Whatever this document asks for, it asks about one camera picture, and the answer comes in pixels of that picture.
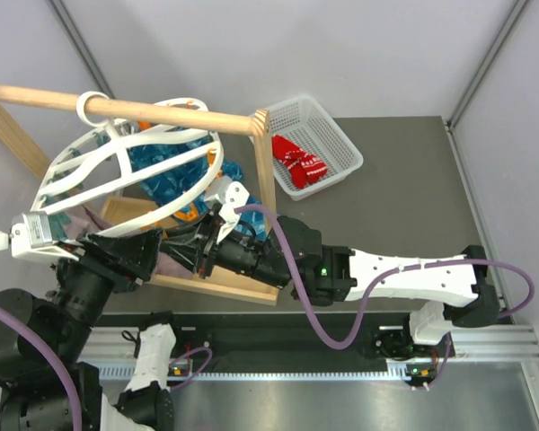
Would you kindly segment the white round clip hanger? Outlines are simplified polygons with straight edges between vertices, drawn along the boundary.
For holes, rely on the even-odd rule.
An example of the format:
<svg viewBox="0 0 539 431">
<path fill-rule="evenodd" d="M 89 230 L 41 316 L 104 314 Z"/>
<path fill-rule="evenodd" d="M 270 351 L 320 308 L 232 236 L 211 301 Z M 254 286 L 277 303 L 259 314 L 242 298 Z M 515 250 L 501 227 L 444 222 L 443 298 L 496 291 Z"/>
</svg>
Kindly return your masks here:
<svg viewBox="0 0 539 431">
<path fill-rule="evenodd" d="M 85 92 L 78 96 L 75 104 L 76 114 L 83 123 L 91 126 L 91 132 L 75 140 L 65 148 L 47 168 L 36 197 L 32 203 L 32 212 L 44 212 L 48 216 L 66 212 L 94 199 L 104 197 L 127 186 L 149 179 L 159 173 L 169 171 L 200 157 L 207 158 L 210 148 L 216 148 L 217 157 L 213 166 L 198 182 L 170 203 L 156 210 L 117 224 L 102 231 L 106 236 L 122 236 L 143 227 L 155 224 L 189 206 L 216 179 L 224 160 L 224 149 L 219 139 L 214 138 L 205 144 L 186 153 L 176 155 L 164 162 L 151 165 L 143 170 L 132 170 L 128 149 L 141 145 L 177 145 L 197 140 L 209 134 L 205 129 L 185 126 L 182 131 L 171 131 L 171 128 L 160 123 L 138 133 L 123 136 L 118 126 L 125 122 L 114 114 L 100 122 L 92 122 L 86 116 L 85 104 L 91 99 L 108 101 L 110 98 L 101 92 Z M 84 180 L 104 161 L 116 157 L 119 165 L 119 177 L 92 189 L 84 189 L 72 195 L 71 190 Z"/>
</svg>

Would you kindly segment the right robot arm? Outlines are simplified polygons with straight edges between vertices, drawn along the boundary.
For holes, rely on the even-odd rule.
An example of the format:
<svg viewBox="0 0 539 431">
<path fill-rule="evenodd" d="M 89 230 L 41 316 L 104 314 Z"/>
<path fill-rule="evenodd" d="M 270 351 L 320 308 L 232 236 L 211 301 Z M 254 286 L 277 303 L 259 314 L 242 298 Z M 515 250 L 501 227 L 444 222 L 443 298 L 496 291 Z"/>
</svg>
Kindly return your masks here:
<svg viewBox="0 0 539 431">
<path fill-rule="evenodd" d="M 334 350 L 344 350 L 358 338 L 371 298 L 425 301 L 406 319 L 401 334 L 404 350 L 415 356 L 455 327 L 487 327 L 498 319 L 496 289 L 486 280 L 490 262 L 480 247 L 434 259 L 376 255 L 326 245 L 321 232 L 302 221 L 261 211 L 271 224 L 264 239 L 228 230 L 220 211 L 211 209 L 190 224 L 166 230 L 161 251 L 201 278 L 220 267 L 269 286 L 292 285 L 316 337 Z M 357 302 L 358 311 L 349 333 L 335 339 L 316 310 L 348 302 Z"/>
</svg>

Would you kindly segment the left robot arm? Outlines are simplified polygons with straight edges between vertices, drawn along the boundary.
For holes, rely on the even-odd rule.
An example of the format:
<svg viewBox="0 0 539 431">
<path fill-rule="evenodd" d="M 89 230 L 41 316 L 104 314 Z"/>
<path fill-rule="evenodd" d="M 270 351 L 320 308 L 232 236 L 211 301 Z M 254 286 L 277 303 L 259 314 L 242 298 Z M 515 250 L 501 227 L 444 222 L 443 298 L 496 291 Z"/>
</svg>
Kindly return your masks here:
<svg viewBox="0 0 539 431">
<path fill-rule="evenodd" d="M 60 243 L 48 299 L 11 288 L 0 292 L 1 430 L 170 430 L 170 356 L 186 336 L 166 314 L 145 318 L 134 339 L 136 364 L 126 389 L 110 402 L 100 371 L 80 356 L 111 295 L 153 275 L 159 228 L 125 237 L 90 233 Z"/>
</svg>

